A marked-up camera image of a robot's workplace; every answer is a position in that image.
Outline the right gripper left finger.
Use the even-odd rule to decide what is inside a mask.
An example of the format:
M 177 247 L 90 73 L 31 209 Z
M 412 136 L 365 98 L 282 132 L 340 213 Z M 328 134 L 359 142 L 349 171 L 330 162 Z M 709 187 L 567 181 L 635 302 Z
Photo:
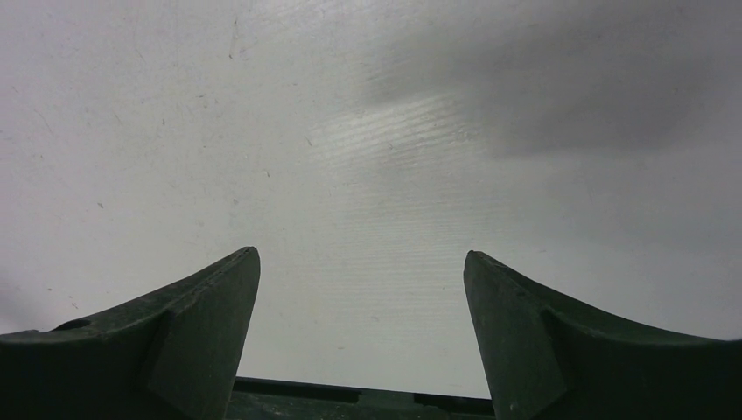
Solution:
M 222 419 L 261 274 L 245 247 L 48 332 L 1 338 L 4 419 Z

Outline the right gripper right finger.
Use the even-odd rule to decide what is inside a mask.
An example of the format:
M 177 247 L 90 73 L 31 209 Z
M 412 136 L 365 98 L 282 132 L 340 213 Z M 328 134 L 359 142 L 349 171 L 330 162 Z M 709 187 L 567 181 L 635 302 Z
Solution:
M 499 419 L 738 419 L 741 343 L 602 311 L 470 251 L 465 294 Z

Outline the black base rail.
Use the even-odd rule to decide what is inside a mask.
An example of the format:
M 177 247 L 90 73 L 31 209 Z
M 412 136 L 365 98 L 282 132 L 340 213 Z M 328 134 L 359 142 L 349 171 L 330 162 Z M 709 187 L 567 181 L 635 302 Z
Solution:
M 239 377 L 226 419 L 494 419 L 489 399 Z

